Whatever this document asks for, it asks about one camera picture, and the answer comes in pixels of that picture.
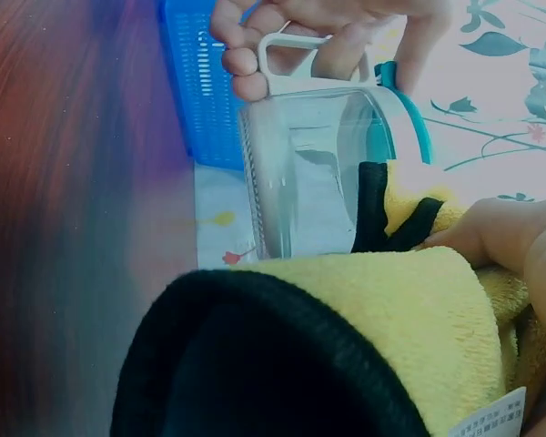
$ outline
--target label tag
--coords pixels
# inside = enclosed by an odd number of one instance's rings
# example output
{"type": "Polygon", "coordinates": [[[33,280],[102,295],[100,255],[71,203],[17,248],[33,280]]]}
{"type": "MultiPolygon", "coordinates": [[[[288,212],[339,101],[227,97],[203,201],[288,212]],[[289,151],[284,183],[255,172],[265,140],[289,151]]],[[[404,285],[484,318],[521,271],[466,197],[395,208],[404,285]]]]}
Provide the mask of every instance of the label tag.
{"type": "Polygon", "coordinates": [[[474,412],[449,431],[448,437],[519,437],[526,388],[520,387],[474,412]]]}

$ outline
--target yellow towel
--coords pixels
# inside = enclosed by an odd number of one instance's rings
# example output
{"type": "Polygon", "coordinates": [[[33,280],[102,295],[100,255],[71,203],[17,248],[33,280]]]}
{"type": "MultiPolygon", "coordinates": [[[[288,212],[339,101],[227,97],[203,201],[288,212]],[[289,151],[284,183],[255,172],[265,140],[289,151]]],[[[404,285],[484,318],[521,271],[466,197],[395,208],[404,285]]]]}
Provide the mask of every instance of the yellow towel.
{"type": "Polygon", "coordinates": [[[464,211],[436,168],[363,163],[357,253],[176,279],[137,329],[111,435],[445,437],[520,386],[529,410],[546,331],[525,285],[413,250],[464,211]]]}
{"type": "MultiPolygon", "coordinates": [[[[382,202],[374,213],[385,213],[387,226],[375,231],[386,239],[410,222],[422,200],[438,201],[432,232],[465,211],[436,168],[397,161],[363,166],[372,180],[360,177],[358,233],[375,226],[360,216],[364,202],[382,202]],[[374,196],[363,198],[369,191],[374,196]]],[[[474,272],[451,249],[271,260],[237,269],[294,284],[347,320],[397,373],[434,436],[519,386],[528,389],[529,410],[546,376],[546,332],[522,281],[499,268],[474,272]]]]}

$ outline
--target blue mesh crate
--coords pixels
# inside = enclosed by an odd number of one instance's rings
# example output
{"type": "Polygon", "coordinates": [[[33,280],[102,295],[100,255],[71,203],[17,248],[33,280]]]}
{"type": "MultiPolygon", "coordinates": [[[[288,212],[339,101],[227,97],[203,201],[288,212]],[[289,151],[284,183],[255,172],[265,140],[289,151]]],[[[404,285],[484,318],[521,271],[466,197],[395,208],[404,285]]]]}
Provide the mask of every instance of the blue mesh crate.
{"type": "Polygon", "coordinates": [[[208,33],[215,0],[166,0],[164,19],[176,74],[178,115],[198,164],[243,169],[237,125],[241,105],[221,65],[223,44],[208,33]]]}

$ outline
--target clear plastic container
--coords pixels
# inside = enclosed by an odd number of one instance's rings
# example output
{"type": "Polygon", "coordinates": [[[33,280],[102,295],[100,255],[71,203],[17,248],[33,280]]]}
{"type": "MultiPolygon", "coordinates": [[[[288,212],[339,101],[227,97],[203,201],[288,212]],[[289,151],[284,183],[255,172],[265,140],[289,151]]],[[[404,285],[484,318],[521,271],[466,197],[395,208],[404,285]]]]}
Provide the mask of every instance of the clear plastic container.
{"type": "Polygon", "coordinates": [[[394,88],[393,63],[374,68],[365,56],[359,82],[274,76],[267,68],[267,46],[315,49],[325,42],[265,38],[259,63],[271,96],[240,111],[260,259],[349,252],[359,163],[431,160],[422,119],[394,88]]]}

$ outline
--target red wooden background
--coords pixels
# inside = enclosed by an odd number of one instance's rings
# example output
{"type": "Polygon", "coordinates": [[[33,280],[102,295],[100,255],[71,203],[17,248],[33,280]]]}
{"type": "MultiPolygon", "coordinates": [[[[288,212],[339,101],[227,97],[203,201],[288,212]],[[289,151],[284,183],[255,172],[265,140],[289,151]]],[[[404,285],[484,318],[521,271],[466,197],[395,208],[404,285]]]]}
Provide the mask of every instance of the red wooden background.
{"type": "Polygon", "coordinates": [[[0,437],[106,435],[141,316],[196,265],[161,41],[155,0],[0,0],[0,437]]]}

